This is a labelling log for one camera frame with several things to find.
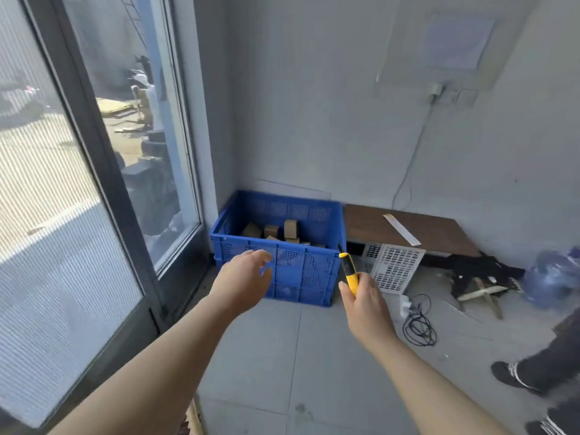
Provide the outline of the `person's left forearm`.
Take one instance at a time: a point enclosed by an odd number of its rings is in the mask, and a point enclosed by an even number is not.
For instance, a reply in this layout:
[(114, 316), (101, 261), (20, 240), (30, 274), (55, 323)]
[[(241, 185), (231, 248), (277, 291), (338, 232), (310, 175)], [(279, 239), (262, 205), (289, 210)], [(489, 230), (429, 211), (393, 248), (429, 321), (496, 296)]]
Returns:
[(99, 386), (48, 435), (175, 435), (239, 315), (214, 294)]

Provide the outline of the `person's left hand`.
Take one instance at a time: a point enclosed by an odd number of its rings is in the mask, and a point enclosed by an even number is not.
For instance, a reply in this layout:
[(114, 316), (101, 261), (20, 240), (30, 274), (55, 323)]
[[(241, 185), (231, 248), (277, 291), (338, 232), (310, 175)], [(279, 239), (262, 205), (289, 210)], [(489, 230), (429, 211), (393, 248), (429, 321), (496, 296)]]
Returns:
[(208, 298), (210, 304), (236, 318), (255, 307), (270, 285), (259, 285), (260, 269), (267, 267), (269, 252), (247, 250), (223, 265), (214, 280)]

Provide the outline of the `black framed glass door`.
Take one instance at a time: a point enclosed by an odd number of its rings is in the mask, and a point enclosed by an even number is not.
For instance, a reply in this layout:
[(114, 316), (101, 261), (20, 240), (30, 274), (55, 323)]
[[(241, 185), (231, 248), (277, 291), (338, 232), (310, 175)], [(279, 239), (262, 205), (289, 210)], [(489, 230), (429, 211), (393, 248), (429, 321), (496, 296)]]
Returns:
[(155, 339), (24, 0), (0, 0), (0, 435), (37, 435)]

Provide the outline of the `white wall panel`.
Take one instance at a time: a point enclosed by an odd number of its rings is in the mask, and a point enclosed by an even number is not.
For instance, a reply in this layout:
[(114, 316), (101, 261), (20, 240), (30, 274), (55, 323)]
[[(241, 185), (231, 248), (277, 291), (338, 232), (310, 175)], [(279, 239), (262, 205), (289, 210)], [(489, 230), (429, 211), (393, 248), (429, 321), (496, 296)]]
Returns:
[(397, 0), (376, 85), (491, 90), (540, 0)]

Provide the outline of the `glass window pane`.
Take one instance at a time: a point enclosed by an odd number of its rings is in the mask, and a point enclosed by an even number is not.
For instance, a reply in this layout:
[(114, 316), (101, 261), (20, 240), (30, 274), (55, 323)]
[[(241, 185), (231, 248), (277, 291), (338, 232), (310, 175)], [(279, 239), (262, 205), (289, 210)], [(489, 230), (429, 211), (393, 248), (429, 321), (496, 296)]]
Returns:
[(170, 0), (63, 0), (154, 269), (201, 223)]

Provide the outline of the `person's right forearm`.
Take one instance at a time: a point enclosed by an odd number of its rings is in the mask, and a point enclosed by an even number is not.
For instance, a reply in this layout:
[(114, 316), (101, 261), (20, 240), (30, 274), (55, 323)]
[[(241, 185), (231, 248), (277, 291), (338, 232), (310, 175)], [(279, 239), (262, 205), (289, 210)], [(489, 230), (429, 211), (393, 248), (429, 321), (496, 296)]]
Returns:
[(357, 338), (388, 374), (420, 435), (511, 435), (392, 333)]

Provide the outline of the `white flat strip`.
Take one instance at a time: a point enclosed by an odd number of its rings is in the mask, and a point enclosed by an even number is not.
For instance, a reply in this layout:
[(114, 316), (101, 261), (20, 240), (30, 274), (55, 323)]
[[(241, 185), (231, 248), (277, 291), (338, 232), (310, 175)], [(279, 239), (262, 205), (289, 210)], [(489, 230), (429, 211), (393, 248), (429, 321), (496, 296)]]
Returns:
[(392, 214), (384, 214), (383, 217), (390, 225), (409, 243), (411, 247), (421, 246), (421, 242), (413, 236)]

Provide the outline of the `crossed wooden sticks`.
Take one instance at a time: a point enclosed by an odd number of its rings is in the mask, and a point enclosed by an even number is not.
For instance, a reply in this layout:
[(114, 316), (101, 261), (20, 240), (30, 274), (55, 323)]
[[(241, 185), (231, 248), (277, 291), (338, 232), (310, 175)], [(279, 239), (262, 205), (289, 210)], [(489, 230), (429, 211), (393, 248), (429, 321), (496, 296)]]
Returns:
[(457, 298), (458, 310), (461, 312), (465, 311), (465, 305), (477, 299), (483, 299), (486, 301), (488, 306), (491, 308), (494, 316), (498, 320), (503, 320), (504, 315), (499, 306), (497, 299), (494, 297), (497, 293), (502, 293), (510, 290), (509, 286), (497, 285), (497, 283), (492, 283), (492, 285), (486, 285), (481, 278), (473, 278), (473, 283), (476, 289), (472, 292), (465, 293)]

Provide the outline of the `yellow utility knife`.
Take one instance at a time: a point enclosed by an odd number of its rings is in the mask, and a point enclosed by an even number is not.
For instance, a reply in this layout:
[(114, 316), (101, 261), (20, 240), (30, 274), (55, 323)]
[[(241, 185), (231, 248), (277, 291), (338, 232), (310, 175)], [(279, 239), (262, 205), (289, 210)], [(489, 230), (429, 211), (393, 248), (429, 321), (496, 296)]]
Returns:
[(337, 244), (337, 249), (339, 251), (339, 259), (346, 277), (346, 283), (349, 286), (352, 295), (356, 298), (359, 288), (359, 276), (354, 264), (354, 260), (351, 254), (343, 249), (341, 244)]

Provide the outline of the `brown wooden board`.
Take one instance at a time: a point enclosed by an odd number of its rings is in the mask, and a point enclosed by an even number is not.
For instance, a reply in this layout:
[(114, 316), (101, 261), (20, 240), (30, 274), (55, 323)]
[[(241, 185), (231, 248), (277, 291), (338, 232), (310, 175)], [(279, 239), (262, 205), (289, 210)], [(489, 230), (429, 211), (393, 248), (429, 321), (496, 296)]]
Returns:
[(343, 213), (346, 237), (352, 242), (409, 247), (409, 241), (384, 218), (384, 215), (392, 214), (419, 241), (418, 248), (429, 253), (481, 255), (454, 219), (352, 204), (344, 205)]

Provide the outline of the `blue water bottle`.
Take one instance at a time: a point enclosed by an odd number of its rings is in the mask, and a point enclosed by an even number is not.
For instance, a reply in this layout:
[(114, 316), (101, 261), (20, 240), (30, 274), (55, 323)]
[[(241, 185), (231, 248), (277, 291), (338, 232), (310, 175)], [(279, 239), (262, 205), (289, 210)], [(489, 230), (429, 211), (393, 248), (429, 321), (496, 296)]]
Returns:
[(567, 254), (543, 250), (521, 280), (524, 298), (541, 309), (559, 309), (580, 295), (580, 246)]

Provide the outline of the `black cloth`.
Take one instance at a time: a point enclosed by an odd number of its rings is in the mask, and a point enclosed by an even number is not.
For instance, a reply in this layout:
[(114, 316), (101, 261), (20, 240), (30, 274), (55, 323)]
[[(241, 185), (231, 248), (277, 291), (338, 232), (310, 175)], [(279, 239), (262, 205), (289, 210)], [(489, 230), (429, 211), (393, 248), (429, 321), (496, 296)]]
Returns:
[(501, 286), (521, 290), (519, 282), (524, 277), (525, 270), (507, 266), (494, 256), (450, 255), (446, 262), (451, 271), (451, 295), (455, 299), (467, 294), (475, 279), (482, 282), (485, 288)]

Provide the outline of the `white wall socket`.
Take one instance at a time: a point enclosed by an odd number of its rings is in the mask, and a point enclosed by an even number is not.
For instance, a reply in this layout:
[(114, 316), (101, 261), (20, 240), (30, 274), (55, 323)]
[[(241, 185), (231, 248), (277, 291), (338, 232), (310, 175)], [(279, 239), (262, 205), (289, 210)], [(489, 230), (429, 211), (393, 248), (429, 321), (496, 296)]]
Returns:
[(472, 108), (478, 96), (478, 90), (450, 88), (446, 89), (441, 98), (441, 103), (446, 106), (459, 109)]

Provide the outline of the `person's right hand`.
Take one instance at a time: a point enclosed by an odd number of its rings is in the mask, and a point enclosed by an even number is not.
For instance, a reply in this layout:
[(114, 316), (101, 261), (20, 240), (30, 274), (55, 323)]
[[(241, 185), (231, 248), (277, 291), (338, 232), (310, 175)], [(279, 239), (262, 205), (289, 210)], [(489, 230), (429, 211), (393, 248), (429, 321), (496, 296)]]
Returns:
[(395, 343), (395, 331), (388, 305), (375, 280), (361, 272), (359, 288), (352, 310), (345, 310), (352, 335), (373, 356), (379, 356)]

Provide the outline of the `wooden plank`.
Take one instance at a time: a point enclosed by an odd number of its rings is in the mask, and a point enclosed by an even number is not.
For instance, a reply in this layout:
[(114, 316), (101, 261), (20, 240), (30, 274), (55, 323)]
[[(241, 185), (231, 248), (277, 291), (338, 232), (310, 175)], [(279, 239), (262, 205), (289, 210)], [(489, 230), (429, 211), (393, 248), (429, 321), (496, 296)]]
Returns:
[(186, 409), (185, 418), (180, 424), (178, 435), (205, 435), (195, 397)]

